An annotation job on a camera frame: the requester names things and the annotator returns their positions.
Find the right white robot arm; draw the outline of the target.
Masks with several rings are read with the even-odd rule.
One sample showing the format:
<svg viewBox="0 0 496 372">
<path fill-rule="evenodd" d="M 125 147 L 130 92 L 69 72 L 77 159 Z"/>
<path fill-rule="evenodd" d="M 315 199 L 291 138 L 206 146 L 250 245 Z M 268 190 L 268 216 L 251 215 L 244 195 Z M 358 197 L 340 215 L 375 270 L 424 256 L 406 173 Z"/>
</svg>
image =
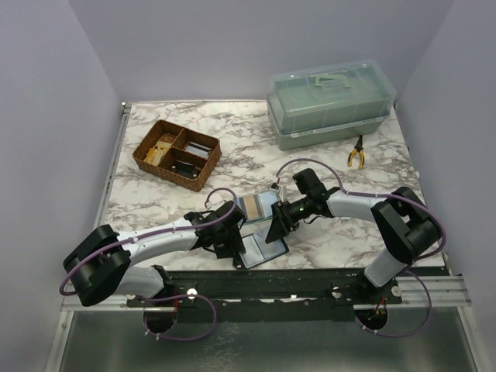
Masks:
<svg viewBox="0 0 496 372">
<path fill-rule="evenodd" d="M 367 304 L 382 298 L 384 286 L 442 238 L 439 225 L 410 188 L 399 188 L 384 197 L 352 195 L 338 187 L 327 189 L 311 168 L 298 172 L 293 180 L 304 197 L 272 204 L 265 243 L 288 236 L 311 215 L 375 223 L 385 248 L 355 284 L 358 298 Z"/>
</svg>

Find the black leather card holder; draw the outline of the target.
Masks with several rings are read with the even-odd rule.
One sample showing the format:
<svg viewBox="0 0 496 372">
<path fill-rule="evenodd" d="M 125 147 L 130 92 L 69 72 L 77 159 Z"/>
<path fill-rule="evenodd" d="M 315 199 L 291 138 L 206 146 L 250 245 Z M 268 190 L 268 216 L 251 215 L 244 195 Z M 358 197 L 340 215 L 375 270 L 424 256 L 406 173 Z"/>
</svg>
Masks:
<svg viewBox="0 0 496 372">
<path fill-rule="evenodd" d="M 236 253 L 233 266 L 237 270 L 249 270 L 285 255 L 289 249 L 283 239 L 266 243 L 268 229 L 260 229 L 242 238 L 244 253 Z"/>
</svg>

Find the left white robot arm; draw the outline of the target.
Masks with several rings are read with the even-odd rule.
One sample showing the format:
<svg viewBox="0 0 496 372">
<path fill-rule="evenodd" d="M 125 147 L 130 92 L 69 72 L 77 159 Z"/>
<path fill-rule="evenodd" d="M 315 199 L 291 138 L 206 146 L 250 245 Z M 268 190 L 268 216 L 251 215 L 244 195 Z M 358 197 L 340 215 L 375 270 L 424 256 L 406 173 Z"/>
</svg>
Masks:
<svg viewBox="0 0 496 372">
<path fill-rule="evenodd" d="M 172 288 L 164 269 L 137 264 L 155 257 L 197 248 L 217 258 L 243 253 L 240 227 L 242 209 L 228 201 L 216 210 L 188 212 L 163 226 L 142 231 L 116 232 L 109 224 L 94 229 L 63 261 L 68 281 L 84 307 L 97 305 L 111 295 L 137 295 L 153 305 L 167 304 Z"/>
</svg>

